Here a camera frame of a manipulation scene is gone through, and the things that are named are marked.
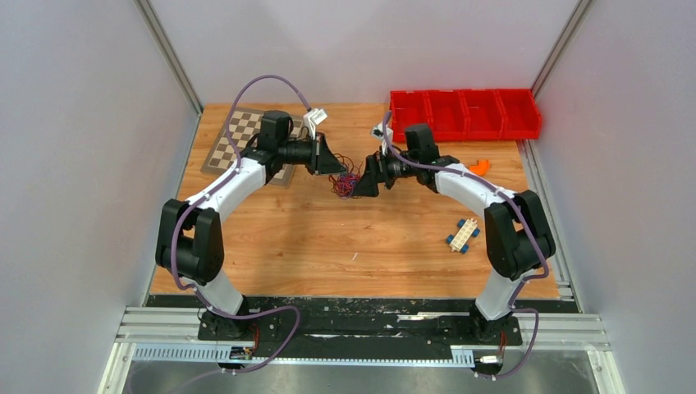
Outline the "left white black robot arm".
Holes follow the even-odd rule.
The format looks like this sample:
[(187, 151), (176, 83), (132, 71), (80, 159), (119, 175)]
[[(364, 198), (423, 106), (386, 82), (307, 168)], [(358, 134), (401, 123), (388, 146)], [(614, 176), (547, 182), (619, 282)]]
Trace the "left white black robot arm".
[(164, 205), (154, 252), (155, 262), (165, 268), (182, 289), (192, 289), (206, 308), (209, 328), (232, 340), (248, 335), (251, 318), (248, 301), (222, 271), (225, 248), (222, 224), (252, 193), (267, 185), (286, 164), (303, 165), (312, 175), (334, 175), (345, 170), (329, 149), (317, 126), (327, 118), (322, 108), (303, 116), (307, 134), (290, 136), (291, 116), (266, 111), (260, 129), (238, 151), (235, 163), (198, 194)]

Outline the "red bin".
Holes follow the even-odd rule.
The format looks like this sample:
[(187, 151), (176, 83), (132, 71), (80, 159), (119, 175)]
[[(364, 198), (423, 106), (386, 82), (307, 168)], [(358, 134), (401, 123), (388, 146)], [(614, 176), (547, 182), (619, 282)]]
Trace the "red bin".
[(425, 90), (392, 90), (390, 110), (394, 142), (405, 142), (407, 126), (432, 122), (432, 110)]
[(459, 92), (456, 90), (427, 90), (426, 99), (431, 112), (430, 127), (436, 142), (465, 140), (467, 117)]
[(500, 140), (504, 126), (503, 111), (494, 89), (464, 89), (465, 109), (469, 115), (468, 140)]
[(498, 89), (505, 113), (503, 140), (536, 140), (541, 131), (542, 116), (530, 89)]

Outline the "wooden chessboard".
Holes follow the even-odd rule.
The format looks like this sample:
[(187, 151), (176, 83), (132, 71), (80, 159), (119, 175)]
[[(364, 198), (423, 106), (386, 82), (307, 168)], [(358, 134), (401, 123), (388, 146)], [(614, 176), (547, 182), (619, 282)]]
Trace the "wooden chessboard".
[[(232, 141), (240, 151), (244, 150), (250, 142), (253, 142), (253, 138), (259, 133), (261, 118), (264, 113), (264, 110), (252, 108), (237, 108), (235, 110), (230, 120), (229, 130)], [(303, 125), (302, 117), (291, 115), (291, 118), (294, 125), (290, 137), (292, 139), (305, 137), (307, 130)], [(222, 127), (217, 133), (206, 159), (203, 161), (201, 172), (217, 176), (222, 175), (234, 164), (235, 160), (234, 149), (227, 138), (225, 128)], [(269, 184), (288, 188), (294, 172), (295, 165), (284, 164)]]

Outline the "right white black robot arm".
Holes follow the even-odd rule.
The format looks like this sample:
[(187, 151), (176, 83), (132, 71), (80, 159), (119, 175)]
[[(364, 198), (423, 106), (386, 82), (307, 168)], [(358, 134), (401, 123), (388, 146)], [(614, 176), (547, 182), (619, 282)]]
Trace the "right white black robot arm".
[(365, 160), (355, 184), (356, 197), (376, 197), (400, 178), (413, 177), (432, 192), (463, 204), (483, 219), (492, 271), (476, 297), (464, 327), (473, 339), (490, 342), (511, 318), (517, 296), (527, 282), (548, 276), (548, 259), (556, 253), (547, 216), (537, 193), (514, 192), (471, 172), (452, 156), (442, 155), (426, 123), (405, 128), (406, 148), (397, 149), (378, 125), (373, 135), (382, 141)]

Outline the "red bin far right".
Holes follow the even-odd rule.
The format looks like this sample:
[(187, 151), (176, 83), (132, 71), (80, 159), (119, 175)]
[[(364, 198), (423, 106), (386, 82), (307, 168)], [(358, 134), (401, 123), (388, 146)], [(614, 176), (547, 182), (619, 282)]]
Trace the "red bin far right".
[(536, 140), (541, 131), (542, 116), (530, 89), (498, 89), (505, 113), (503, 140)]

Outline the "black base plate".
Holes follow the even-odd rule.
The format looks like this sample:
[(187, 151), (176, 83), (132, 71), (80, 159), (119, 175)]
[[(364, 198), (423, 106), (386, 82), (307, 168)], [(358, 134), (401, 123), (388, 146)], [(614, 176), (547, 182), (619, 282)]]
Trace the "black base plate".
[(194, 337), (249, 343), (254, 355), (276, 349), (285, 358), (444, 360), (452, 346), (520, 346), (521, 315), (504, 323), (476, 323), (471, 299), (250, 296), (246, 321), (215, 317), (193, 295), (151, 295), (146, 306), (192, 309)]

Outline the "white blue toy block car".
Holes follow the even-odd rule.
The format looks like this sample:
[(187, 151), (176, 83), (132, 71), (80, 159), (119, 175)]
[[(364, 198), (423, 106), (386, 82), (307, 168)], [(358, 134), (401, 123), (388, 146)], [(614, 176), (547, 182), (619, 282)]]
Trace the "white blue toy block car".
[(462, 218), (457, 223), (457, 229), (458, 231), (456, 234), (450, 234), (447, 236), (446, 243), (451, 252), (465, 254), (469, 249), (469, 239), (472, 237), (477, 237), (480, 233), (479, 224), (476, 219)]

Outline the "orange plastic piece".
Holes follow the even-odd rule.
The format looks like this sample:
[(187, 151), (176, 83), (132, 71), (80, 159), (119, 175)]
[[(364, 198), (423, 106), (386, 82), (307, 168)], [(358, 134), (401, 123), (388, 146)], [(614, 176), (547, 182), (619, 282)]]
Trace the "orange plastic piece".
[(487, 159), (479, 159), (475, 164), (469, 165), (468, 170), (476, 176), (485, 176), (490, 170), (491, 164)]

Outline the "aluminium frame rail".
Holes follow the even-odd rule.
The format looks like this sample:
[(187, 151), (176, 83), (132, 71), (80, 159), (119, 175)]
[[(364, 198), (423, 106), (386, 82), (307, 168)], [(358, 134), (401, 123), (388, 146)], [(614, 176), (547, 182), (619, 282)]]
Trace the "aluminium frame rail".
[[(114, 393), (126, 385), (126, 372), (134, 361), (234, 363), (231, 350), (241, 341), (200, 340), (199, 311), (192, 308), (129, 307), (117, 330), (112, 354), (99, 386), (101, 393)], [(601, 319), (592, 314), (519, 313), (512, 330), (521, 338), (516, 345), (509, 340), (506, 349), (519, 352), (521, 360), (516, 376), (531, 373), (532, 361), (544, 356), (551, 360), (539, 377), (557, 376), (558, 366), (574, 353), (588, 362), (585, 374), (601, 393), (623, 393), (616, 360)], [(364, 351), (360, 355), (338, 355), (328, 348), (341, 339), (339, 334), (315, 335), (319, 350), (302, 350), (299, 355), (282, 351), (270, 361), (271, 366), (332, 366), (374, 368), (451, 368), (470, 372), (476, 359), (493, 353), (489, 345), (446, 345), (440, 355), (425, 355), (435, 347), (434, 340), (421, 340), (406, 355), (385, 356), (381, 351)]]

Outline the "red bin far left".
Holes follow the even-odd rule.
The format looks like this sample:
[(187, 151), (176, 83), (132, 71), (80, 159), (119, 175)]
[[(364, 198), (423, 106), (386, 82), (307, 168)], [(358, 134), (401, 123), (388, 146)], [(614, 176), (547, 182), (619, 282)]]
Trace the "red bin far left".
[(407, 126), (432, 122), (432, 110), (425, 90), (392, 90), (390, 110), (394, 142), (405, 142)]

